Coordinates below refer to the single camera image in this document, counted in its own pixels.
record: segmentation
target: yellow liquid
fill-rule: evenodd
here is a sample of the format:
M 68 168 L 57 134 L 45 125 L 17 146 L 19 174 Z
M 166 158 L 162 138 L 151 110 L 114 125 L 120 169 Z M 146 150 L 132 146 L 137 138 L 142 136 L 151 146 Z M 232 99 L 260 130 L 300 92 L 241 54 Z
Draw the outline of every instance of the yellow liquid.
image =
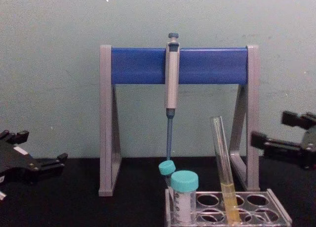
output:
M 235 194 L 234 184 L 222 184 L 222 193 L 225 204 L 226 216 L 228 224 L 236 224 L 240 223 L 239 211 L 236 209 L 237 207 L 237 199 Z

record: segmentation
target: test tube rack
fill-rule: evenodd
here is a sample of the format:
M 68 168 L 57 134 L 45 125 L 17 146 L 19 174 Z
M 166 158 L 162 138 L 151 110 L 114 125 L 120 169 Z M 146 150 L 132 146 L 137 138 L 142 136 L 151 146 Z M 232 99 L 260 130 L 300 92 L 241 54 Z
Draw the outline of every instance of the test tube rack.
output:
M 271 189 L 236 192 L 242 223 L 234 227 L 291 227 L 292 220 Z M 227 223 L 223 196 L 218 191 L 198 191 L 195 224 L 179 224 L 165 190 L 165 227 L 231 227 Z

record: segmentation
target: test tube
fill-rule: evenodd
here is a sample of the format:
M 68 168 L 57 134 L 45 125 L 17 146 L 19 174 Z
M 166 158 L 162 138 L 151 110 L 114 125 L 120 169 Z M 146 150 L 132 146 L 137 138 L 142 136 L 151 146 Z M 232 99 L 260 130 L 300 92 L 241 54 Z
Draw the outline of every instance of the test tube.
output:
M 169 194 L 171 196 L 171 199 L 173 200 L 173 189 L 171 188 L 171 175 L 176 170 L 176 166 L 174 165 L 172 160 L 166 160 L 164 162 L 161 162 L 158 168 L 161 175 L 164 176 L 164 180 L 169 189 Z
M 222 117 L 212 117 L 210 120 L 227 221 L 230 225 L 237 224 L 240 223 L 241 220 L 239 216 L 239 211 L 236 208 L 237 199 L 235 194 L 231 164 L 228 156 Z
M 196 199 L 198 175 L 195 172 L 182 170 L 171 175 L 173 188 L 173 210 L 176 222 L 194 224 L 196 222 Z

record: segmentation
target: rack hole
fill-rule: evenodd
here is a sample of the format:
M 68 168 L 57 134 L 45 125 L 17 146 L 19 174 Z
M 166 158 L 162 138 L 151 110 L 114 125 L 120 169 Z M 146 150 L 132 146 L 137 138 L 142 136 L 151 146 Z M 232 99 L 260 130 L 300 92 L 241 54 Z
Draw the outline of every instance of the rack hole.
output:
M 278 220 L 278 215 L 270 209 L 258 209 L 255 211 L 256 217 L 265 222 L 274 222 Z
M 197 198 L 197 201 L 204 206 L 215 206 L 218 204 L 219 200 L 214 195 L 202 195 Z
M 244 200 L 242 199 L 241 196 L 236 195 L 236 199 L 237 199 L 238 206 L 241 206 L 244 203 Z
M 241 222 L 246 223 L 251 220 L 251 214 L 248 211 L 238 208 L 238 212 Z
M 217 209 L 206 209 L 201 212 L 201 218 L 207 222 L 220 222 L 224 219 L 224 214 Z
M 262 195 L 249 195 L 247 200 L 256 206 L 265 206 L 269 204 L 268 199 Z

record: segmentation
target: micropipette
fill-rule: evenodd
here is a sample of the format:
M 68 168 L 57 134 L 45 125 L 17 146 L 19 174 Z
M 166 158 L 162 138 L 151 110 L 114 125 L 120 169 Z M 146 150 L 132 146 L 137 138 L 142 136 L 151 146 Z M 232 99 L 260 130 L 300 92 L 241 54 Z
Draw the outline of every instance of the micropipette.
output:
M 176 39 L 177 33 L 168 35 L 170 42 L 166 45 L 166 62 L 165 62 L 165 108 L 168 118 L 167 125 L 167 160 L 171 157 L 171 140 L 172 140 L 172 119 L 177 108 L 178 84 L 179 84 L 179 59 L 180 47 Z

